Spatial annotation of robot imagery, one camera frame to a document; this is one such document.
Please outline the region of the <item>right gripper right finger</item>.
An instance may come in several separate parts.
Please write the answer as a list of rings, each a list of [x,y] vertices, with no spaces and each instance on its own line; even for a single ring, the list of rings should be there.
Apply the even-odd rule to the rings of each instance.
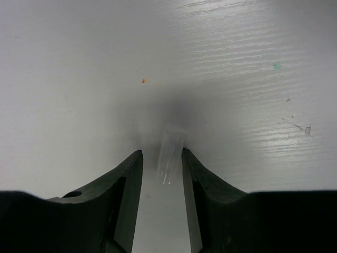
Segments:
[[[336,191],[246,193],[182,151],[192,252],[336,252]]]

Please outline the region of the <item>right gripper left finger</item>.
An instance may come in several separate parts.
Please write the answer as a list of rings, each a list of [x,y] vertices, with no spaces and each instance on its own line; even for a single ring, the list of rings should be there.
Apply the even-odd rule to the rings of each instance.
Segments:
[[[143,154],[63,197],[1,192],[1,252],[131,252]]]

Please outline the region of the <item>small white eraser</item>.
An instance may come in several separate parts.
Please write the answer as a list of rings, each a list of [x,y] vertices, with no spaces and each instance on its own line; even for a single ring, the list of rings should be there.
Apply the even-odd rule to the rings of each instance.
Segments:
[[[186,133],[180,128],[169,125],[164,130],[156,171],[161,184],[171,185],[174,182],[185,140]]]

